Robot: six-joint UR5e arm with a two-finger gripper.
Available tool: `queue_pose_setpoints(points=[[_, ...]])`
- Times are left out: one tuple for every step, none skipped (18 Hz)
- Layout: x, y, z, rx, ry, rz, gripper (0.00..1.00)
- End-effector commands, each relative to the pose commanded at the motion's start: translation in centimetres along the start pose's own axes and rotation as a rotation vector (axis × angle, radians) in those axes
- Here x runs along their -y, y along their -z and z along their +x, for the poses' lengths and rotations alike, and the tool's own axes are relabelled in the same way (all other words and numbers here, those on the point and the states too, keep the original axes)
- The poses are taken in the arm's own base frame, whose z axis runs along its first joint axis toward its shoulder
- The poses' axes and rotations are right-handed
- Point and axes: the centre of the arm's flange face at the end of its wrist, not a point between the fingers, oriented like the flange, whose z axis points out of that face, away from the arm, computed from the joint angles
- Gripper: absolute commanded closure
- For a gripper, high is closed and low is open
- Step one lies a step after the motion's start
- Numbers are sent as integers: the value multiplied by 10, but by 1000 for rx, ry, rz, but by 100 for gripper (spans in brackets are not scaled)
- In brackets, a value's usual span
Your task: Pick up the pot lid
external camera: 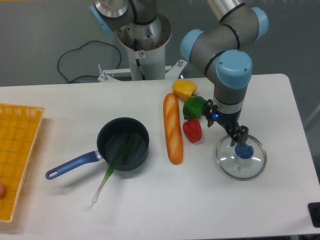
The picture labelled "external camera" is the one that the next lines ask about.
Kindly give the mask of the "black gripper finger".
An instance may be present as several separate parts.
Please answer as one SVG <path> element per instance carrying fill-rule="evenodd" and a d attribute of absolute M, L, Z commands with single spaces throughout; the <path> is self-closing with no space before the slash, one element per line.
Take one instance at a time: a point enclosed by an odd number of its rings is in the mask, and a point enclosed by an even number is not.
<path fill-rule="evenodd" d="M 232 130 L 230 132 L 230 138 L 231 138 L 230 146 L 231 147 L 234 147 L 236 144 L 239 143 L 240 136 L 241 136 L 241 130 L 239 127 L 236 127 L 234 130 Z"/>
<path fill-rule="evenodd" d="M 248 135 L 249 135 L 249 128 L 244 126 L 244 125 L 239 125 L 237 127 L 237 143 L 240 146 L 243 146 L 247 139 L 248 139 Z"/>

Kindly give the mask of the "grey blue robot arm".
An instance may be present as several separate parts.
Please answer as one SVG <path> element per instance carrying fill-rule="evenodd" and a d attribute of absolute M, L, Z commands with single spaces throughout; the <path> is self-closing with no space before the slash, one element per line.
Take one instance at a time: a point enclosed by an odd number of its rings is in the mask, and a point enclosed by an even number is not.
<path fill-rule="evenodd" d="M 213 99 L 203 105 L 208 126 L 218 123 L 231 138 L 231 145 L 245 145 L 249 129 L 239 125 L 253 62 L 241 51 L 257 41 L 269 28 L 267 14 L 248 7 L 242 0 L 208 1 L 220 26 L 212 32 L 194 29 L 181 44 L 183 57 L 213 83 Z"/>

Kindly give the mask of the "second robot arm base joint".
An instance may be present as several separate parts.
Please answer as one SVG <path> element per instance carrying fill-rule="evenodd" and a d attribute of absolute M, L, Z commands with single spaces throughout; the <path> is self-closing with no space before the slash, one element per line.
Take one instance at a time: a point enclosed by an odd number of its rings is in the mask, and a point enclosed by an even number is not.
<path fill-rule="evenodd" d="M 162 29 L 155 0 L 97 0 L 89 11 L 104 34 L 127 26 L 146 28 L 151 36 L 158 36 Z"/>

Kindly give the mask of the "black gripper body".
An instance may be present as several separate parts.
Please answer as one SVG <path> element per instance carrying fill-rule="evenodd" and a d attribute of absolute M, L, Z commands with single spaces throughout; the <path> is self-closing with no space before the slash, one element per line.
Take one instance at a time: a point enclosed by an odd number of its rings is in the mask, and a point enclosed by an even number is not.
<path fill-rule="evenodd" d="M 222 126 L 229 136 L 236 134 L 236 131 L 242 127 L 239 125 L 241 110 L 233 113 L 224 113 L 218 110 L 218 105 L 209 99 L 202 107 L 202 115 L 207 120 L 207 126 L 211 127 L 215 122 Z"/>

